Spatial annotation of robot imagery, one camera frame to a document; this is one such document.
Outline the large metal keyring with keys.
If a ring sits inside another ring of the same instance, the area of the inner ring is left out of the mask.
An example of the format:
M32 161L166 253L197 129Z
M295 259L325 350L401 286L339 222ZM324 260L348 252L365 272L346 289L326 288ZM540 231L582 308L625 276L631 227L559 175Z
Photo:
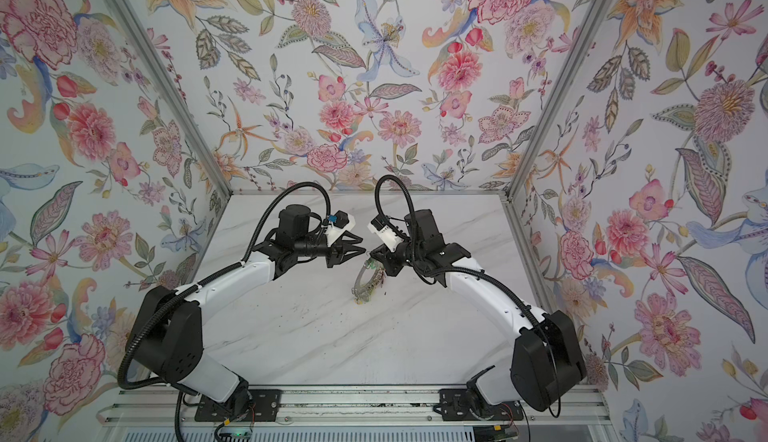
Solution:
M358 305L368 303L376 289L382 286L385 280L383 265L373 258L368 258L361 266L351 289L354 301Z

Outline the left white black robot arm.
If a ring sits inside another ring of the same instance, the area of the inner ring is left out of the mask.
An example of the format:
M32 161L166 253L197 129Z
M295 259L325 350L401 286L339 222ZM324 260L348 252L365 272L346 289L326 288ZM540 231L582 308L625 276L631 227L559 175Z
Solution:
M183 394L201 396L218 413L236 417L252 404L248 382L207 355L204 325L252 290L284 276L293 267L322 259L329 268L364 254L354 235L353 216L337 211L311 227L316 215L291 204L265 240L252 242L245 257L198 282L146 294L128 336L117 370L123 390L168 384Z

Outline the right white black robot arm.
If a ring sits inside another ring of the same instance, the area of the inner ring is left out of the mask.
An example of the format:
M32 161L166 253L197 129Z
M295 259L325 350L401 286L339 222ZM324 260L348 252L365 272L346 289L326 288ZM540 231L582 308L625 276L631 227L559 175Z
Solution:
M382 244L371 252L390 277L410 267L416 275L463 297L511 344L507 368L492 365L466 383L465 403L473 411L522 401L544 412L586 376L576 329L562 311L548 313L521 299L489 275L471 253L447 243L428 209L404 218L400 235L387 217L376 216L368 229Z

